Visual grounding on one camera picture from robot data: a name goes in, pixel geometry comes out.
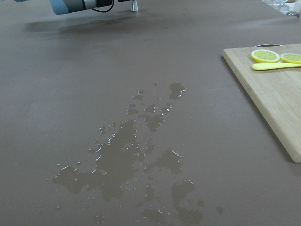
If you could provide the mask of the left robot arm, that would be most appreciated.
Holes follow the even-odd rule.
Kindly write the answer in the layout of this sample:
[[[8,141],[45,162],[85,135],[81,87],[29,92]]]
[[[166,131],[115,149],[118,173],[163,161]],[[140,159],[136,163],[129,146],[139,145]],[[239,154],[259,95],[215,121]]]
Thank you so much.
[[[113,7],[114,1],[113,0],[50,0],[50,4],[55,14],[64,15],[64,14],[84,11],[88,9],[99,12],[97,8],[110,7],[108,10],[103,11],[103,12],[107,12]]]

